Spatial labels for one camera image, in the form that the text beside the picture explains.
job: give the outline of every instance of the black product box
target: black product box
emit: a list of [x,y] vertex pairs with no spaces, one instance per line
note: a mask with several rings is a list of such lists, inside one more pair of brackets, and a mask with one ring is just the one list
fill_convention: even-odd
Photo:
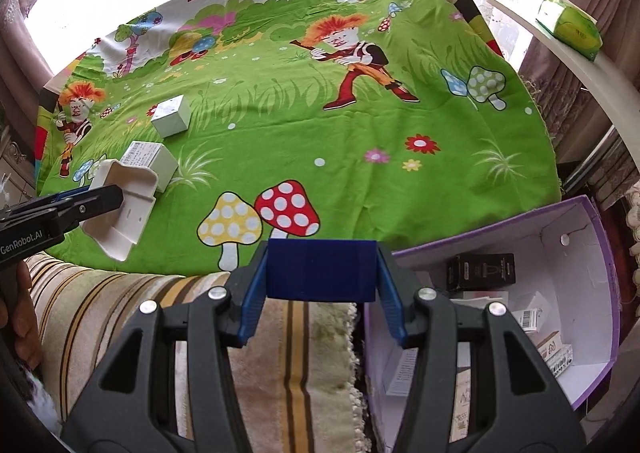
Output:
[[492,290],[516,283],[513,254],[465,253],[447,262],[447,290]]

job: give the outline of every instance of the finger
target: finger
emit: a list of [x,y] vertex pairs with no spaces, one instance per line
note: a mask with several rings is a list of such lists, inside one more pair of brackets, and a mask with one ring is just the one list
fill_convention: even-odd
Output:
[[27,361],[31,356],[39,353],[41,348],[40,337],[36,329],[31,329],[24,338],[15,340],[15,353],[23,361]]
[[0,299],[0,328],[4,327],[8,321],[9,321],[9,315],[6,312],[4,301]]
[[16,276],[18,277],[19,287],[22,287],[24,290],[31,289],[31,273],[29,272],[29,267],[23,260],[18,262]]
[[15,306],[15,312],[11,320],[15,333],[19,337],[25,337],[31,329],[37,328],[38,322],[33,302],[29,293],[24,289],[18,291],[18,303]]
[[38,347],[38,349],[31,354],[29,359],[27,359],[27,364],[31,370],[35,370],[38,365],[42,362],[42,347]]

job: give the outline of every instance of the red-haired cartoon boy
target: red-haired cartoon boy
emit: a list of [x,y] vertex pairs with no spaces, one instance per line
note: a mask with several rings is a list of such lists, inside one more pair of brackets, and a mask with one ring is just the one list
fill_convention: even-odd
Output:
[[[58,105],[60,112],[56,117],[56,128],[63,132],[65,139],[65,150],[62,152],[62,163],[60,165],[60,176],[69,176],[69,165],[73,159],[73,147],[78,144],[91,129],[89,112],[91,108],[106,97],[106,92],[101,88],[96,88],[89,81],[75,81],[69,84],[60,94]],[[68,106],[71,110],[71,120],[68,121],[66,113],[62,107]]]
[[[342,108],[355,103],[353,81],[356,77],[363,75],[373,78],[384,88],[391,90],[402,101],[408,103],[420,101],[404,88],[400,81],[394,79],[386,71],[385,65],[389,63],[389,60],[382,49],[373,43],[360,41],[358,27],[366,21],[367,17],[363,14],[351,14],[350,16],[334,14],[312,23],[300,42],[291,42],[308,48],[313,59],[318,61],[334,60],[347,67],[347,75],[340,84],[338,98],[327,103],[323,107],[324,110]],[[321,48],[315,48],[319,42],[325,42],[337,50],[329,54]]]

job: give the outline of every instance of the white shelf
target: white shelf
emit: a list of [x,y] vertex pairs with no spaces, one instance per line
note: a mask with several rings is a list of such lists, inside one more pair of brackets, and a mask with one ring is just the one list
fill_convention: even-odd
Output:
[[556,40],[536,20],[526,20],[497,0],[490,5],[527,29],[551,50],[590,91],[616,127],[636,166],[640,168],[640,93],[604,54],[594,62]]

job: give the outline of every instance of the pink flower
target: pink flower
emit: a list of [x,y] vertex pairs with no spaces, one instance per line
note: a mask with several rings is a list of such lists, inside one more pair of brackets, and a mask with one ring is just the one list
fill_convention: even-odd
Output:
[[389,162],[389,159],[391,159],[391,156],[388,153],[383,152],[382,150],[379,150],[377,148],[369,150],[366,154],[364,154],[364,160],[366,160],[367,162],[386,164],[387,162]]

